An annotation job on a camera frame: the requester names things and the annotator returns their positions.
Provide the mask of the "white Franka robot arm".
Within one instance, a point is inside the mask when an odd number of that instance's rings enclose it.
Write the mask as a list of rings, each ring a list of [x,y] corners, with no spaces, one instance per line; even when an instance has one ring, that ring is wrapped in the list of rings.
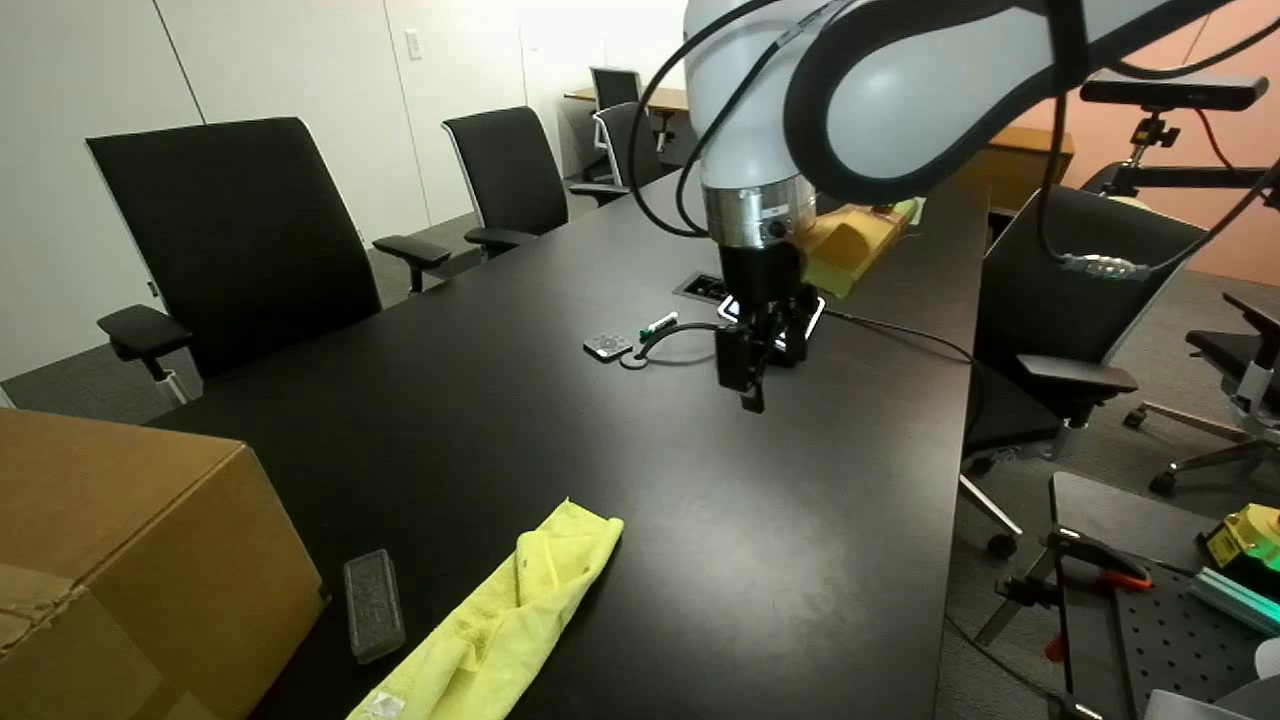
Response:
[[[799,228],[819,200],[925,195],[1006,121],[1225,0],[683,0],[706,241],[739,316],[717,377],[765,408],[799,359]]]

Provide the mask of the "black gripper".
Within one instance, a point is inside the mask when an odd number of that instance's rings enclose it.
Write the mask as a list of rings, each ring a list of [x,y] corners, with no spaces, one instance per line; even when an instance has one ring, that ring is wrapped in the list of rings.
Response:
[[[765,411],[765,365],[791,370],[808,357],[819,296],[794,246],[724,248],[719,270],[739,316],[717,328],[717,380],[739,391],[748,411]]]

